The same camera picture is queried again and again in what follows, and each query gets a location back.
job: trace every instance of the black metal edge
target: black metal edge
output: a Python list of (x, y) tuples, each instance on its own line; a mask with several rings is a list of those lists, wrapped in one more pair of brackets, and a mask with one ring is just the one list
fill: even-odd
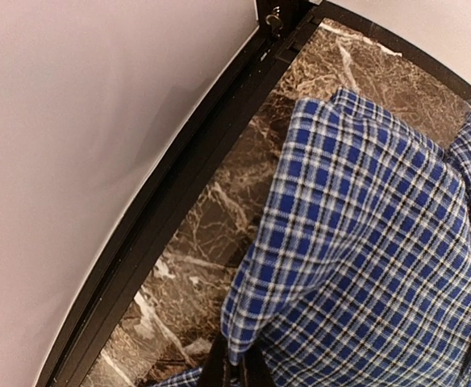
[(318, 8), (324, 18), (329, 18), (384, 45), (388, 49), (401, 52), (402, 56), (426, 73), (446, 85), (465, 100), (471, 100), (471, 85), (451, 69), (437, 61), (425, 51), (376, 23), (331, 2), (322, 2)]
[(275, 58), (283, 44), (259, 31), (182, 128), (99, 257), (37, 387), (83, 381), (187, 211), (287, 70)]

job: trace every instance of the marble surface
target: marble surface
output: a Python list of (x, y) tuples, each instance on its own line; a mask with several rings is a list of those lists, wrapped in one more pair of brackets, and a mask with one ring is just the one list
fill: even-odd
[(83, 387), (142, 387), (201, 364), (261, 217), (300, 97), (359, 91), (447, 146), (469, 108), (402, 55), (325, 20), (186, 215)]

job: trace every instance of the black frame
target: black frame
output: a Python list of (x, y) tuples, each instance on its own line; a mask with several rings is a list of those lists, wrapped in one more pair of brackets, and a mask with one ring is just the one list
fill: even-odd
[[(330, 2), (258, 0), (260, 29), (204, 98), (130, 205), (77, 297), (36, 387), (78, 386), (187, 211), (242, 130), (324, 18), (402, 54), (452, 91), (471, 85), (427, 53)], [(284, 28), (263, 20), (279, 5)]]

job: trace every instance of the white panel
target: white panel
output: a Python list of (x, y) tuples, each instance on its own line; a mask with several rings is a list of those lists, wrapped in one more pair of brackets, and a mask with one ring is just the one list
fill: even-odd
[(471, 85), (471, 2), (333, 0), (421, 48)]
[(0, 0), (0, 387), (33, 385), (253, 0)]

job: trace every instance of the folded fabric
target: folded fabric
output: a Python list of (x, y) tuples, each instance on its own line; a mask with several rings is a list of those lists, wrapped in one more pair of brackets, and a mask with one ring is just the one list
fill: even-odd
[(446, 152), (351, 91), (299, 101), (221, 320), (278, 386), (471, 386), (471, 112)]

